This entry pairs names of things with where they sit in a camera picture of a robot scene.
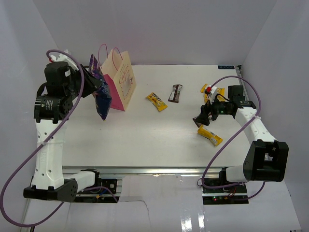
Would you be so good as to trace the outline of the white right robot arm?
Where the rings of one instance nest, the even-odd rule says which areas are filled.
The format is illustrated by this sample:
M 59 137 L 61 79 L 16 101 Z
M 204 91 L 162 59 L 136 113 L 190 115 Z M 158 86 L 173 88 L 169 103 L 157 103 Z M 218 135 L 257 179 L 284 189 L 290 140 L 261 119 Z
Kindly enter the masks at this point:
M 205 84 L 204 105 L 193 119 L 199 126 L 199 135 L 218 146 L 222 139 L 207 129 L 210 121 L 219 115 L 231 115 L 243 128 L 250 148 L 242 165 L 223 168 L 219 173 L 218 188 L 225 193 L 235 188 L 236 183 L 248 181 L 281 182 L 284 179 L 289 147 L 279 142 L 264 126 L 257 115 L 256 106 L 245 99 L 243 86 L 228 87 L 228 97 L 220 88 Z

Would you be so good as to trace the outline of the dark blue purple snack bag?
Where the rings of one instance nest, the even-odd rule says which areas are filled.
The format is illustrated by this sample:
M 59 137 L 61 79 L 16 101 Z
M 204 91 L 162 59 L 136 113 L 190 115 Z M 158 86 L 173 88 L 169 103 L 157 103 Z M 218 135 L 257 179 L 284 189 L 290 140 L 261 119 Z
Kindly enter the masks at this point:
M 106 120 L 109 113 L 109 109 L 112 103 L 112 96 L 110 88 L 105 81 L 104 75 L 101 71 L 98 60 L 92 54 L 90 56 L 88 71 L 94 76 L 97 80 L 101 81 L 99 88 L 93 92 L 96 104 L 96 110 L 102 120 Z

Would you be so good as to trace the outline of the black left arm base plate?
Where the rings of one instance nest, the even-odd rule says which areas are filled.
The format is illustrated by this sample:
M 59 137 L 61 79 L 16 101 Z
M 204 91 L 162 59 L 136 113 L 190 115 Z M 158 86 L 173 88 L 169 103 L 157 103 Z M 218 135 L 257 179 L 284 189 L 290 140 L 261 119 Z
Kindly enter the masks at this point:
M 102 179 L 102 178 L 98 178 L 95 181 L 95 184 L 93 186 L 90 186 L 90 188 L 93 187 L 98 187 L 98 186 L 102 186 L 102 187 L 106 187 L 108 188 L 113 194 L 116 193 L 116 188 L 117 188 L 117 179 Z M 106 189 L 102 189 L 102 188 L 96 188 L 93 190 L 83 190 L 80 191 L 78 194 L 96 194 L 96 195 L 102 195 L 102 194 L 109 194 L 109 192 Z

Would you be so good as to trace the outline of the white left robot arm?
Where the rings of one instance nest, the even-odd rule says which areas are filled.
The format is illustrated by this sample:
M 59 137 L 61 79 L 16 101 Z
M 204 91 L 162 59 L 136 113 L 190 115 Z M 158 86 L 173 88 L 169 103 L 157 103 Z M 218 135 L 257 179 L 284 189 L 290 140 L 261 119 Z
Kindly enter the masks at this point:
M 77 193 L 101 190 L 98 171 L 81 170 L 65 178 L 62 170 L 65 122 L 73 109 L 73 101 L 92 94 L 101 85 L 85 68 L 74 70 L 65 61 L 55 61 L 44 69 L 46 82 L 37 91 L 34 119 L 37 129 L 36 167 L 33 180 L 23 190 L 24 198 L 73 202 Z

